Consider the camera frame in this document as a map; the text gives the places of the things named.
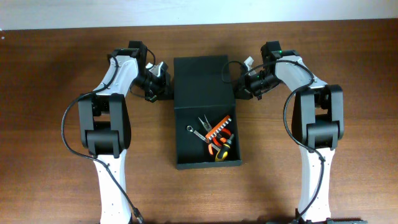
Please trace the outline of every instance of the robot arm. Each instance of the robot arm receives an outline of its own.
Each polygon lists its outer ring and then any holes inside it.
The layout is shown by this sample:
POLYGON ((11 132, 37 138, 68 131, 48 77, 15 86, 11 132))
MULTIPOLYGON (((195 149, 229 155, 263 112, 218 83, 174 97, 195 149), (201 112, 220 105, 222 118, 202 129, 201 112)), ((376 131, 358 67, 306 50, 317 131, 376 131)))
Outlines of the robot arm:
POLYGON ((322 184, 311 206, 320 182, 321 162, 319 155, 300 146, 302 156, 302 194, 297 208, 301 223, 323 223, 330 219, 328 203, 330 166, 337 140, 343 137, 343 91, 338 85, 327 85, 316 76, 311 76, 303 68, 303 60, 294 50, 282 51, 278 42, 267 42, 261 48, 265 66, 256 73, 252 70, 253 59, 249 57, 242 68, 243 75, 234 87, 236 98, 250 99, 261 96, 285 83, 291 91, 313 83, 305 90, 296 93, 292 118, 292 135, 303 145, 316 149, 324 158, 322 184), (315 114, 315 108, 327 110, 326 114, 315 114))
MULTIPOLYGON (((173 97, 167 65, 145 67, 147 48, 142 42, 131 41, 126 49, 116 49, 109 57, 109 69, 96 92, 78 101, 80 132, 83 146, 90 155, 108 165, 108 169, 126 192, 124 163, 131 142, 131 126, 125 97, 132 84, 145 90, 150 102, 173 97), (109 114, 109 121, 95 121, 94 117, 109 114)), ((101 224, 132 223, 129 202, 113 182, 104 165, 94 161, 101 193, 101 224)))

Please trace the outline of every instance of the screwdriver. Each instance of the screwdriver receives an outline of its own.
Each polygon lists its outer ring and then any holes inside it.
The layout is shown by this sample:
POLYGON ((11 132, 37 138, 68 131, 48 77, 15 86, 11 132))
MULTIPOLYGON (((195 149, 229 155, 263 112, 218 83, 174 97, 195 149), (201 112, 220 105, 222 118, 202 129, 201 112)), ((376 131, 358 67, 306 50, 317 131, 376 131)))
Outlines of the screwdriver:
POLYGON ((228 155, 228 150, 231 148, 232 140, 234 139, 234 134, 229 137, 229 139, 224 142, 223 147, 217 152, 216 162, 224 161, 226 156, 228 155))

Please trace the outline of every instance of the pliers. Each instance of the pliers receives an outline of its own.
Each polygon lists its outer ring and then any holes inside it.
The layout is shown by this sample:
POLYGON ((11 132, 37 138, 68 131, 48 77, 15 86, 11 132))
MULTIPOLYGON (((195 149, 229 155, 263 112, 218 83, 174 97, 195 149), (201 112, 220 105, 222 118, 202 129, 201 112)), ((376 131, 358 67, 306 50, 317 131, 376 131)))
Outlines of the pliers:
MULTIPOLYGON (((199 119, 199 121, 201 122, 201 124, 203 125, 203 127, 206 129, 206 131, 207 131, 208 133, 213 129, 213 128, 211 127, 209 121, 207 120, 206 115, 205 115, 205 120, 206 120, 206 122, 203 122, 200 118, 198 118, 198 119, 199 119)), ((221 130, 221 132, 227 134, 229 138, 231 137, 231 131, 229 131, 228 129, 223 128, 223 129, 221 130)), ((218 146, 218 147, 221 147, 222 144, 220 144, 220 143, 218 142, 217 139, 219 139, 222 143, 225 143, 225 142, 227 141, 227 139, 224 138, 221 134, 217 134, 216 137, 217 137, 217 138, 213 138, 212 140, 213 140, 214 144, 215 144, 216 146, 218 146)), ((210 155, 213 155, 213 150, 212 150, 211 144, 209 144, 208 148, 209 148, 209 153, 210 153, 210 155)))

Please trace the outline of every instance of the toolbox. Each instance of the toolbox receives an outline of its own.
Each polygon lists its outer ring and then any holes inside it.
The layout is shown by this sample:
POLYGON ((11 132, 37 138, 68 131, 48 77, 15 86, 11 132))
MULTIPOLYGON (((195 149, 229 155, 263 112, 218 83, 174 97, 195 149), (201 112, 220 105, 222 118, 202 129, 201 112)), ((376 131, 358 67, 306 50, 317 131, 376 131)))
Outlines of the toolbox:
MULTIPOLYGON (((221 69, 227 62, 226 55, 174 59, 177 169, 242 164, 233 88, 232 84, 221 80, 221 69), (198 119, 204 115, 213 127, 226 115, 230 115, 232 119, 226 128, 234 134, 234 139, 224 161, 215 162, 215 157, 208 151, 207 143, 187 131, 187 126, 192 126, 205 136, 207 131, 198 119)), ((228 67, 224 70, 224 79, 229 80, 228 67)))

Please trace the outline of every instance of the cable connector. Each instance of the cable connector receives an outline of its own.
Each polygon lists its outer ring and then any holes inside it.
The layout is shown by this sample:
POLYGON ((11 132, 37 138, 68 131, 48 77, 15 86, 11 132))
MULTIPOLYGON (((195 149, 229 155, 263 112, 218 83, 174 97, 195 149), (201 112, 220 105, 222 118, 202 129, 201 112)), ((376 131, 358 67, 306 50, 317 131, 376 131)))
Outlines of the cable connector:
POLYGON ((140 223, 140 224, 145 223, 144 217, 142 217, 141 212, 139 212, 138 208, 133 208, 132 212, 133 212, 134 216, 136 217, 138 223, 140 223))

